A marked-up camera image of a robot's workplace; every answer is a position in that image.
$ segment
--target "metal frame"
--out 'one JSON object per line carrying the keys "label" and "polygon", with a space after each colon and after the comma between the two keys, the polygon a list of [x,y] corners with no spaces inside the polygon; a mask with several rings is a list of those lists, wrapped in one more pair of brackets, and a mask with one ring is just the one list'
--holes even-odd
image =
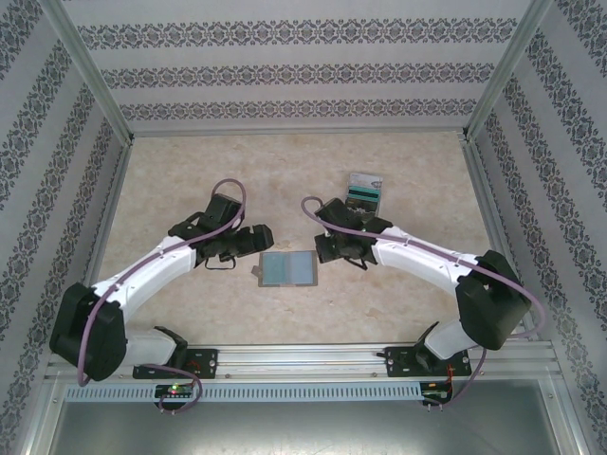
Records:
{"label": "metal frame", "polygon": [[514,67],[523,56],[527,44],[540,25],[550,5],[552,5],[552,0],[531,0],[527,11],[521,19],[521,23],[514,31],[514,35],[508,43],[506,52],[504,52],[502,59],[497,64],[495,71],[493,71],[487,88],[474,107],[474,111],[465,128],[468,138],[476,137],[483,127],[483,123],[489,112],[491,112],[493,104],[495,104],[495,101],[502,93],[502,89],[512,75]]}
{"label": "metal frame", "polygon": [[199,137],[199,136],[250,136],[250,135],[353,135],[361,133],[445,133],[461,131],[462,127],[452,126],[356,126],[333,128],[238,128],[216,130],[154,130],[134,132],[138,137]]}
{"label": "metal frame", "polygon": [[[246,345],[195,346],[217,349],[216,378],[207,385],[230,384],[235,388],[285,384],[377,384],[403,385],[443,381],[446,376],[388,377],[385,359],[376,353],[388,346],[412,346],[412,343],[372,343],[336,345]],[[478,365],[481,351],[469,351],[470,365]],[[130,368],[121,368],[100,383],[116,385],[168,384],[170,380],[136,380]],[[561,366],[550,341],[508,341],[497,352],[490,352],[477,377],[479,381],[537,380],[561,454],[586,454],[579,423],[564,385]],[[454,381],[464,382],[465,377]],[[54,355],[46,369],[44,384],[33,412],[23,455],[47,454],[59,424],[65,395],[76,384],[76,369]]]}
{"label": "metal frame", "polygon": [[101,107],[110,125],[112,125],[120,144],[123,146],[131,145],[133,132],[114,97],[112,97],[100,70],[88,52],[83,38],[74,26],[69,14],[67,14],[62,0],[40,0],[40,6],[90,88],[95,101]]}

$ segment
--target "gray metal panel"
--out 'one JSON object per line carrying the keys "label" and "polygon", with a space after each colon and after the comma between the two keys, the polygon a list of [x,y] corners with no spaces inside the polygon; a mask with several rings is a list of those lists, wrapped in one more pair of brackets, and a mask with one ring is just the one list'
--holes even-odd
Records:
{"label": "gray metal panel", "polygon": [[51,453],[556,454],[537,383],[474,384],[452,409],[417,403],[201,403],[177,417],[149,404],[66,403]]}

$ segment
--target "vented metal strip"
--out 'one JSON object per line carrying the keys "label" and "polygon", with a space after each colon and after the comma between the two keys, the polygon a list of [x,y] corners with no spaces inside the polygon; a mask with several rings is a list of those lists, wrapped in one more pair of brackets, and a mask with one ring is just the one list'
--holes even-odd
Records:
{"label": "vented metal strip", "polygon": [[[137,403],[154,401],[156,385],[77,385],[67,387],[70,403]],[[328,401],[421,400],[419,382],[357,382],[344,384],[204,384],[201,401],[209,403],[292,403]],[[188,399],[167,398],[166,402]]]}

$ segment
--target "floral border pattern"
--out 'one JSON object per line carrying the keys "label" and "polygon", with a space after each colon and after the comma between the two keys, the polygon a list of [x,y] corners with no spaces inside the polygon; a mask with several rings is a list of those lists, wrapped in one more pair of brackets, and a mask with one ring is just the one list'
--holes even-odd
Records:
{"label": "floral border pattern", "polygon": [[[593,430],[597,434],[599,446],[602,450],[607,451],[607,404],[603,401],[604,393],[599,389],[598,376],[592,370],[594,365],[588,360],[588,349],[583,342],[582,328],[571,315],[571,305],[563,290],[559,272],[550,258],[550,251],[545,245],[545,239],[536,218],[535,210],[524,188],[523,178],[519,174],[506,135],[494,111],[488,116],[485,129],[491,140],[493,151],[497,155],[508,193],[519,217],[519,223],[537,270],[545,301],[552,312],[554,325],[561,336],[561,343],[565,348],[571,371],[575,374],[580,398],[585,403],[586,413],[593,422]],[[481,156],[484,172],[490,182],[483,154],[479,155]],[[493,199],[497,203],[498,199],[495,191],[491,185],[490,187]],[[502,224],[506,226],[504,219],[502,219]],[[512,243],[508,237],[506,239],[510,250],[514,253]]]}
{"label": "floral border pattern", "polygon": [[349,19],[80,26],[91,50],[140,47],[505,43],[514,18]]}
{"label": "floral border pattern", "polygon": [[[26,402],[31,393],[32,381],[40,366],[41,357],[47,349],[46,344],[50,336],[52,323],[55,319],[58,304],[61,301],[61,295],[64,292],[65,277],[82,234],[86,214],[93,199],[103,162],[108,155],[108,147],[113,137],[112,128],[109,122],[104,119],[83,174],[83,180],[78,188],[78,194],[65,223],[64,234],[57,247],[44,291],[40,296],[41,300],[36,308],[36,316],[29,327],[28,341],[24,344],[19,356],[19,369],[15,371],[15,379],[8,387],[8,399],[3,404],[2,417],[0,418],[2,428],[0,432],[0,453],[10,453],[11,446],[18,434],[19,426],[24,417],[23,412],[26,409]],[[109,190],[103,202],[100,223],[109,199],[109,191],[111,191],[118,171],[120,154],[118,155],[112,171]]]}
{"label": "floral border pattern", "polygon": [[310,100],[122,104],[129,120],[468,116],[476,100]]}
{"label": "floral border pattern", "polygon": [[93,109],[95,99],[86,84],[81,88],[72,111],[65,123],[64,131],[59,137],[52,157],[47,165],[40,188],[36,191],[31,203],[23,231],[17,238],[17,245],[12,249],[5,271],[0,282],[0,341],[10,327],[10,315],[21,298],[25,278],[29,275],[34,256],[38,252],[39,242],[50,220],[59,191],[67,175],[69,164],[76,153],[76,148],[83,134],[84,126]]}
{"label": "floral border pattern", "polygon": [[607,78],[607,13],[597,0],[558,0],[557,5],[588,55],[595,59],[603,78]]}
{"label": "floral border pattern", "polygon": [[42,17],[36,0],[14,0],[0,20],[0,81],[10,71],[34,26]]}
{"label": "floral border pattern", "polygon": [[583,278],[583,285],[590,295],[589,301],[595,305],[595,315],[601,321],[601,329],[607,331],[607,273],[601,269],[597,251],[586,234],[586,226],[579,218],[574,200],[565,187],[557,160],[552,156],[548,143],[543,138],[540,125],[529,106],[529,102],[519,85],[511,78],[503,90],[519,131],[528,147],[529,155],[536,165],[538,177],[542,181],[546,196],[550,201],[556,219],[561,225],[564,241],[569,245],[573,263]]}
{"label": "floral border pattern", "polygon": [[584,108],[578,92],[567,77],[554,49],[538,31],[526,50],[527,57],[543,88],[557,110],[562,126],[576,147],[581,164],[591,176],[603,207],[607,210],[607,153],[605,140],[599,135],[595,122]]}
{"label": "floral border pattern", "polygon": [[55,100],[59,87],[65,79],[72,61],[61,41],[53,47],[45,66],[28,93],[28,100],[12,123],[12,130],[2,143],[0,151],[0,211],[9,199],[10,189],[25,165],[34,139],[40,133],[50,105]]}
{"label": "floral border pattern", "polygon": [[468,82],[489,80],[493,64],[264,64],[103,70],[107,86],[200,87],[310,83]]}

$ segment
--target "metal bracket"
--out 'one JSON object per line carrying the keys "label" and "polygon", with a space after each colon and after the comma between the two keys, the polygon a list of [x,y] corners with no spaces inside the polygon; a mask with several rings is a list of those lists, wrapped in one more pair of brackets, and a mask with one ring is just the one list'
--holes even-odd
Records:
{"label": "metal bracket", "polygon": [[[214,379],[217,371],[216,349],[192,349],[186,351],[183,370],[193,373],[200,379]],[[143,366],[133,367],[134,379],[180,379],[187,378],[183,374],[168,373]]]}
{"label": "metal bracket", "polygon": [[448,369],[451,369],[452,376],[470,376],[472,374],[468,351],[457,353],[448,360],[439,360],[431,372],[428,372],[415,360],[413,346],[387,346],[382,353],[377,353],[377,356],[386,359],[388,377],[448,375]]}

